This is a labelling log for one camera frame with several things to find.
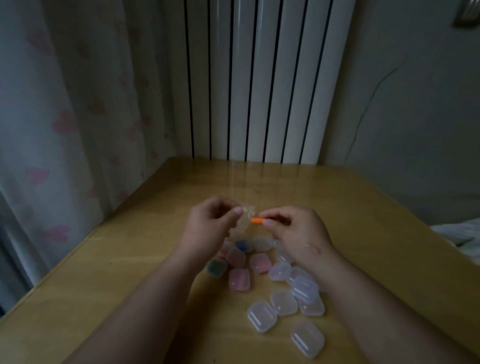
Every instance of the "forearm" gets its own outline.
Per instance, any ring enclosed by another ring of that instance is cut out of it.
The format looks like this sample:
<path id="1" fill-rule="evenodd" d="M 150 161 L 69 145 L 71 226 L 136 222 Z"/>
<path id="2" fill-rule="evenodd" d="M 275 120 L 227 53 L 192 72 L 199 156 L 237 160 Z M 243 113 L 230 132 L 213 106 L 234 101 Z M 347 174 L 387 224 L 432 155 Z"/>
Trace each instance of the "forearm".
<path id="1" fill-rule="evenodd" d="M 65 363 L 161 362 L 196 273 L 181 257 L 169 256 Z"/>
<path id="2" fill-rule="evenodd" d="M 338 253 L 311 266 L 372 364 L 477 359 Z"/>

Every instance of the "curtain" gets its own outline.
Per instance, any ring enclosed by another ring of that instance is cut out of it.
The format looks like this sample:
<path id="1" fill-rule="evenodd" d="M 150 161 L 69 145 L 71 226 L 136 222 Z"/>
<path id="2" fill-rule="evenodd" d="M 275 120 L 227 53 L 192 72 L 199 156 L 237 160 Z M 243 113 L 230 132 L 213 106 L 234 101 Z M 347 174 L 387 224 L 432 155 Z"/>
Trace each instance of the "curtain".
<path id="1" fill-rule="evenodd" d="M 2 297 L 35 285 L 176 152 L 159 2 L 0 0 L 0 9 L 6 311 L 12 299 Z"/>

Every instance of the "radiator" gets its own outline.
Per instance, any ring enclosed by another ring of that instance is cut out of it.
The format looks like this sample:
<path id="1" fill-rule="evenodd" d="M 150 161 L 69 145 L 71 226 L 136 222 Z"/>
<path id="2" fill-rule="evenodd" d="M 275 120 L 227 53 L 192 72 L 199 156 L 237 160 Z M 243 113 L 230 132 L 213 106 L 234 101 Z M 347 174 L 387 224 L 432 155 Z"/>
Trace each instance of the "radiator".
<path id="1" fill-rule="evenodd" d="M 179 155 L 316 164 L 355 0 L 164 0 Z"/>

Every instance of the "wooden table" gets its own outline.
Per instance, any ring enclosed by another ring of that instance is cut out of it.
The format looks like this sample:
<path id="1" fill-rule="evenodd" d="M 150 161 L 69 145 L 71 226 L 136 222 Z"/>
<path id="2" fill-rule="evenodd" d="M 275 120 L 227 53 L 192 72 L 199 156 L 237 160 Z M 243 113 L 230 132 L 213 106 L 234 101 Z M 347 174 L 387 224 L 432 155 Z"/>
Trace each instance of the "wooden table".
<path id="1" fill-rule="evenodd" d="M 334 244 L 428 320 L 480 354 L 480 271 L 405 208 L 344 168 L 172 158 L 0 322 L 0 362 L 59 363 L 172 250 L 190 207 L 221 194 L 257 211 L 311 206 Z M 266 234 L 251 227 L 250 235 Z M 300 314 L 258 334 L 247 308 L 273 287 L 247 293 L 202 273 L 167 363 L 311 363 L 289 330 Z M 332 302 L 314 319 L 321 363 L 365 363 Z"/>

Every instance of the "hand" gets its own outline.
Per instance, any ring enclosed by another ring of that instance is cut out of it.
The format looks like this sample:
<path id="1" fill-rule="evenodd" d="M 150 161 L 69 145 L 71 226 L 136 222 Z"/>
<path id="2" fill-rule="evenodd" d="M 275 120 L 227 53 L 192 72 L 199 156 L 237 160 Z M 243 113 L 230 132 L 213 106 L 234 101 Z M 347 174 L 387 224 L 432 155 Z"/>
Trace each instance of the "hand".
<path id="1" fill-rule="evenodd" d="M 284 242 L 288 254 L 299 264 L 311 268 L 321 255 L 336 252 L 322 219 L 311 208 L 284 206 L 259 214 L 263 227 L 274 239 Z"/>
<path id="2" fill-rule="evenodd" d="M 192 207 L 175 254 L 200 272 L 220 250 L 228 231 L 235 227 L 243 208 L 225 197 L 211 197 Z"/>

